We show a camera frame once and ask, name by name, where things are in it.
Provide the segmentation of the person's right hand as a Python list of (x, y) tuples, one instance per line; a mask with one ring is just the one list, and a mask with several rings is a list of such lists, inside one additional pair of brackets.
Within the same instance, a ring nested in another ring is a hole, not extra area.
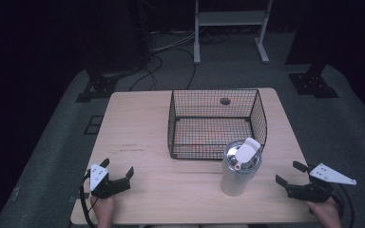
[(343, 228), (339, 216), (339, 206), (332, 198), (325, 202), (306, 201), (306, 204), (323, 228)]

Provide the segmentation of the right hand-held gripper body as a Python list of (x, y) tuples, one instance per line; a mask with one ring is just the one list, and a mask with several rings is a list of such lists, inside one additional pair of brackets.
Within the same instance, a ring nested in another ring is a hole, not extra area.
[(320, 163), (310, 165), (309, 183), (304, 185), (289, 184), (285, 188), (289, 198), (311, 202), (325, 202), (333, 195), (333, 183), (356, 185), (356, 180), (339, 173), (335, 169)]

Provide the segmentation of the black stand base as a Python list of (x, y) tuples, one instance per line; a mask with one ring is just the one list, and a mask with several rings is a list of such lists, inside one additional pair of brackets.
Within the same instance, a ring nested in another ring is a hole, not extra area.
[(77, 96), (76, 103), (89, 103), (92, 99), (109, 98), (115, 91), (118, 80), (103, 75), (96, 68), (86, 70), (88, 82), (85, 89)]
[(325, 63), (311, 64), (306, 72), (290, 73), (289, 78), (299, 95), (313, 95), (318, 99), (337, 98), (336, 91), (324, 81)]

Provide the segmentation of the person's left hand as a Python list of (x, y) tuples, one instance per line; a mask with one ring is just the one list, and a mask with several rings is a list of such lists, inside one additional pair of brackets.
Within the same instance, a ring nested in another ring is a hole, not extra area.
[(115, 211), (115, 198), (90, 198), (94, 214), (97, 218), (97, 228), (111, 228)]

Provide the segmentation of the steel tumbler with white lid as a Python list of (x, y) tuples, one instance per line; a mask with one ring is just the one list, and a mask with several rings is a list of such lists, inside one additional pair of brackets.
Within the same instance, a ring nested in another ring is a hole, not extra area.
[(262, 164), (261, 145), (253, 138), (236, 140), (224, 148), (221, 190), (230, 197), (243, 193)]

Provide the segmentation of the white metal stand frame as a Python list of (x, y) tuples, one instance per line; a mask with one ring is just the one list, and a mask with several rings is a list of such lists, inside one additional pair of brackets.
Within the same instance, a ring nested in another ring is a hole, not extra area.
[(263, 40), (271, 9), (274, 0), (267, 0), (265, 10), (248, 10), (248, 11), (200, 11), (200, 0), (195, 1), (195, 19), (194, 19), (194, 58), (193, 62), (201, 62), (201, 44), (200, 28), (205, 27), (230, 27), (230, 26), (260, 26), (259, 36), (255, 38), (255, 43), (259, 52), (261, 61), (264, 64), (270, 62), (269, 57), (263, 45)]

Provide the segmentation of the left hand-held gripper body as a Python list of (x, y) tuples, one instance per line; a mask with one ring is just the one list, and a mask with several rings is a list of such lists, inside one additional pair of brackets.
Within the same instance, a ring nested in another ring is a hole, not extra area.
[(107, 199), (130, 188), (130, 180), (126, 177), (110, 180), (109, 172), (99, 164), (92, 164), (90, 168), (89, 189), (94, 197)]

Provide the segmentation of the black wire basket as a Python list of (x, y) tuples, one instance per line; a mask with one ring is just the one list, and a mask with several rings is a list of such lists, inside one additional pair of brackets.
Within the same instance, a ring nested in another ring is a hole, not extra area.
[(231, 142), (265, 145), (267, 121), (257, 89), (174, 90), (167, 147), (177, 160), (220, 160)]

